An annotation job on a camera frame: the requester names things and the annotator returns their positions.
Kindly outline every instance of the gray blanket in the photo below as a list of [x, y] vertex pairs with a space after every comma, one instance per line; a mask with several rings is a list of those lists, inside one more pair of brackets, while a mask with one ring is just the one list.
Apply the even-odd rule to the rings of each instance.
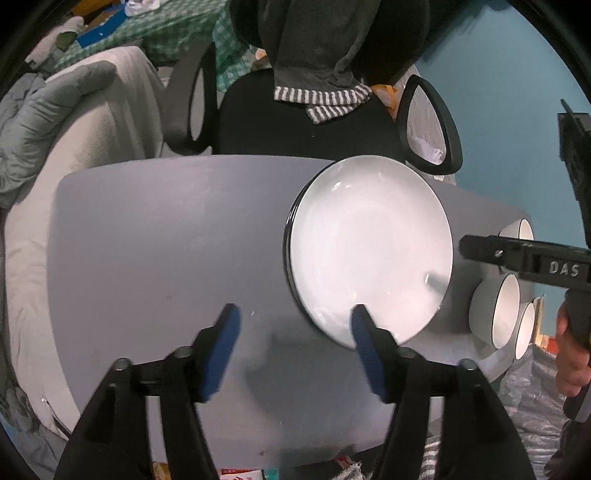
[[48, 83], [27, 73], [0, 101], [0, 428], [43, 480], [53, 478], [65, 441], [39, 423], [8, 361], [4, 219], [20, 188], [41, 171], [64, 119], [84, 95], [108, 87], [115, 76], [108, 61], [82, 65]]

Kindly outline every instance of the white bowl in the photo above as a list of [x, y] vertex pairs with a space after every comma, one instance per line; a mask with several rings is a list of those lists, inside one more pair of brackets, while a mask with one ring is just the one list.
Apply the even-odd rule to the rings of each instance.
[[499, 236], [506, 236], [509, 238], [519, 238], [522, 240], [533, 240], [534, 231], [526, 218], [520, 218], [512, 224], [506, 226], [501, 230]]
[[355, 348], [350, 311], [360, 303], [398, 343], [420, 332], [441, 305], [452, 261], [452, 236], [435, 192], [385, 157], [347, 158], [322, 171], [286, 227], [294, 297], [348, 348]]
[[513, 273], [481, 282], [470, 301], [470, 330], [496, 349], [511, 339], [519, 313], [519, 282]]
[[534, 331], [535, 307], [534, 302], [523, 303], [519, 307], [517, 316], [518, 329], [515, 341], [515, 359], [519, 360], [525, 355], [525, 351], [531, 343], [531, 334]]

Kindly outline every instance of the white plate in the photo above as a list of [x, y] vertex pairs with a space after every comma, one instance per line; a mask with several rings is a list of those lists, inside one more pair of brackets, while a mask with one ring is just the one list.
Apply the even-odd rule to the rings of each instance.
[[515, 359], [519, 360], [525, 355], [525, 351], [531, 343], [531, 334], [534, 331], [535, 307], [534, 302], [529, 302], [519, 308], [519, 328], [515, 341]]
[[355, 348], [349, 316], [359, 303], [398, 343], [425, 328], [446, 293], [453, 245], [421, 176], [385, 157], [347, 158], [321, 172], [294, 211], [287, 272], [320, 329]]

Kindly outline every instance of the plastic bag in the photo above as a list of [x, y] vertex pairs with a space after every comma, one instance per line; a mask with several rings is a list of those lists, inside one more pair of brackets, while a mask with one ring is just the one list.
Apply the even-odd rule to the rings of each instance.
[[[419, 157], [424, 158], [428, 162], [439, 165], [443, 162], [443, 152], [438, 148], [432, 147], [427, 141], [414, 135], [408, 136], [408, 145], [411, 150]], [[433, 175], [435, 180], [443, 181], [444, 175]]]
[[545, 480], [545, 466], [560, 446], [567, 420], [562, 411], [565, 396], [556, 388], [554, 356], [530, 346], [503, 378], [499, 398], [517, 428], [536, 478]]
[[125, 4], [125, 15], [134, 17], [160, 8], [168, 0], [128, 0]]

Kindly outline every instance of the teal wall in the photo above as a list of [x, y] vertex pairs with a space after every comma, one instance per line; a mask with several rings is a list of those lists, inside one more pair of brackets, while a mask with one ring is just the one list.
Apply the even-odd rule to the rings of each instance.
[[[579, 207], [558, 156], [565, 98], [591, 112], [579, 85], [542, 36], [507, 3], [477, 1], [417, 62], [446, 101], [464, 153], [458, 185], [527, 211], [537, 239], [584, 246]], [[554, 332], [563, 291], [546, 294]]]

